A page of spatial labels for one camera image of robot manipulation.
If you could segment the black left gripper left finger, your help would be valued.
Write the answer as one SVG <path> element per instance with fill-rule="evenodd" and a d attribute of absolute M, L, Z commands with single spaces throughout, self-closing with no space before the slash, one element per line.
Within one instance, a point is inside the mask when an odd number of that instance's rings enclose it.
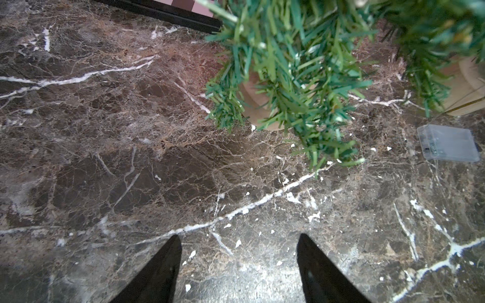
<path fill-rule="evenodd" d="M 111 303 L 171 303 L 181 264 L 182 246 L 173 235 Z"/>

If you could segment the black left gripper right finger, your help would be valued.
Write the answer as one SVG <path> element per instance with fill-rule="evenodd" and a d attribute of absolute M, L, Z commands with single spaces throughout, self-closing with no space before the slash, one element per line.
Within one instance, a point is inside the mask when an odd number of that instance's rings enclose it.
<path fill-rule="evenodd" d="M 307 234 L 299 236 L 296 252 L 306 302 L 370 303 Z"/>

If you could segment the large green christmas tree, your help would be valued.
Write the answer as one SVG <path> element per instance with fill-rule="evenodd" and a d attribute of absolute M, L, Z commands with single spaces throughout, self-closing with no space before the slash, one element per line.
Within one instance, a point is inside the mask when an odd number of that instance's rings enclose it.
<path fill-rule="evenodd" d="M 243 85 L 254 83 L 269 116 L 299 139 L 313 170 L 328 162 L 363 163 L 341 133 L 353 110 L 350 94 L 371 85 L 353 56 L 356 40 L 372 37 L 370 1 L 202 1 L 221 21 L 209 40 L 224 47 L 225 63 L 207 83 L 208 117 L 231 130 L 244 121 Z"/>

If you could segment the small green christmas tree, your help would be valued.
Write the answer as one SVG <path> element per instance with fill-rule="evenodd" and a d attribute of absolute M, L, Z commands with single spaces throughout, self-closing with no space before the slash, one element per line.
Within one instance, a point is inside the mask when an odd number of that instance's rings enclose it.
<path fill-rule="evenodd" d="M 454 55 L 484 61 L 484 1 L 370 1 L 370 11 L 390 25 L 409 80 L 427 116 L 443 111 L 450 94 L 442 69 Z"/>

